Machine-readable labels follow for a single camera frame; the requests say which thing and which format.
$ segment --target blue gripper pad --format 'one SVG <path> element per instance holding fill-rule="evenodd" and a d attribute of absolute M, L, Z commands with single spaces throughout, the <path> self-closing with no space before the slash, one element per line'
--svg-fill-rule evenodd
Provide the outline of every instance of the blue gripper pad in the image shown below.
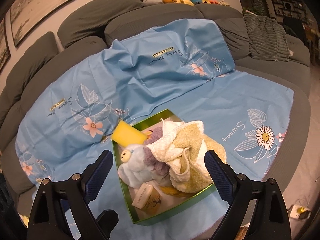
<path fill-rule="evenodd" d="M 236 173 L 228 164 L 224 164 L 220 160 L 214 150 L 206 152 L 204 155 L 204 165 L 207 168 L 221 198 L 231 205 L 236 191 Z"/>
<path fill-rule="evenodd" d="M 92 175 L 85 181 L 84 185 L 84 200 L 86 203 L 97 198 L 113 165 L 112 152 L 104 150 L 94 165 L 96 165 L 96 167 L 94 167 Z"/>

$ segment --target floral print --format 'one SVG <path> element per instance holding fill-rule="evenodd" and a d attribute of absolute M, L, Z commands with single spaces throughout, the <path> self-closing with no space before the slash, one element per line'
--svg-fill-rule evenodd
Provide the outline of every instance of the floral print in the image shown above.
<path fill-rule="evenodd" d="M 118 115 L 124 115 L 124 113 L 125 113 L 124 110 L 118 109 L 118 108 L 115 109 L 115 112 L 116 112 L 116 114 L 118 114 Z"/>
<path fill-rule="evenodd" d="M 26 173 L 27 176 L 33 175 L 32 166 L 28 166 L 26 163 L 22 163 L 22 169 Z"/>
<path fill-rule="evenodd" d="M 270 150 L 274 144 L 274 137 L 272 129 L 268 126 L 262 126 L 256 130 L 256 139 L 258 140 L 258 146 L 263 146 L 266 150 Z"/>
<path fill-rule="evenodd" d="M 71 109 L 73 118 L 79 123 L 75 128 L 92 138 L 102 135 L 98 140 L 106 142 L 120 120 L 133 122 L 129 109 L 113 108 L 112 101 L 108 104 L 102 102 L 94 90 L 90 91 L 80 84 L 77 90 L 78 109 Z"/>
<path fill-rule="evenodd" d="M 204 72 L 203 67 L 199 67 L 196 64 L 191 64 L 191 67 L 193 67 L 194 73 L 199 73 L 200 77 L 203 77 L 204 75 L 208 75 L 206 72 Z"/>
<path fill-rule="evenodd" d="M 282 141 L 283 141 L 286 133 L 287 133 L 287 132 L 279 133 L 279 134 L 276 136 L 276 138 L 278 139 L 279 142 L 282 142 Z"/>
<path fill-rule="evenodd" d="M 23 143 L 16 141 L 17 156 L 22 170 L 34 184 L 41 183 L 45 178 L 52 178 L 54 169 L 51 169 L 43 160 L 37 159 L 31 154 Z"/>
<path fill-rule="evenodd" d="M 248 116 L 250 123 L 256 129 L 244 133 L 247 139 L 241 142 L 234 151 L 244 159 L 254 159 L 253 163 L 257 163 L 266 156 L 269 159 L 267 172 L 271 166 L 271 158 L 277 154 L 279 145 L 275 142 L 272 128 L 264 125 L 267 121 L 266 113 L 251 108 L 248 109 Z"/>
<path fill-rule="evenodd" d="M 100 134 L 100 135 L 103 134 L 102 131 L 98 130 L 98 129 L 101 129 L 103 127 L 103 123 L 102 122 L 95 123 L 89 117 L 87 117 L 85 119 L 85 121 L 87 122 L 87 124 L 85 124 L 83 126 L 83 129 L 89 131 L 90 135 L 92 136 L 92 138 L 96 136 L 96 133 Z"/>
<path fill-rule="evenodd" d="M 200 77 L 207 77 L 208 81 L 231 70 L 224 59 L 211 57 L 210 60 L 209 52 L 202 52 L 189 41 L 185 41 L 185 54 L 181 58 L 180 67 L 189 69 L 187 74 L 199 74 Z"/>

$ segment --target towel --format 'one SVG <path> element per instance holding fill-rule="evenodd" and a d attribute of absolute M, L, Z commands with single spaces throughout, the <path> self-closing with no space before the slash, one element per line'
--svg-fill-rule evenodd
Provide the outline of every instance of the towel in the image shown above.
<path fill-rule="evenodd" d="M 148 147 L 156 160 L 169 165 L 172 185 L 185 193 L 197 193 L 213 183 L 204 165 L 204 155 L 214 150 L 226 163 L 222 145 L 204 134 L 201 121 L 165 122 L 163 136 Z"/>

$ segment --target yellow sponge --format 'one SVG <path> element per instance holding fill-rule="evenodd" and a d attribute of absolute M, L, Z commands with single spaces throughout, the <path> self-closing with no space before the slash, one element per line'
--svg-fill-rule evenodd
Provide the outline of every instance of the yellow sponge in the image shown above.
<path fill-rule="evenodd" d="M 148 139 L 148 136 L 126 122 L 120 121 L 111 135 L 111 139 L 121 146 L 127 147 L 130 144 L 143 144 Z"/>

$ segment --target white daisy print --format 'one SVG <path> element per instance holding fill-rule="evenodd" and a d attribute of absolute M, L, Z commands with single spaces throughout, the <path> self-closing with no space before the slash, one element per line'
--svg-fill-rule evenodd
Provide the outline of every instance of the white daisy print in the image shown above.
<path fill-rule="evenodd" d="M 270 150 L 274 144 L 273 132 L 271 127 L 262 125 L 256 130 L 256 139 L 259 146 L 264 147 L 266 150 Z"/>

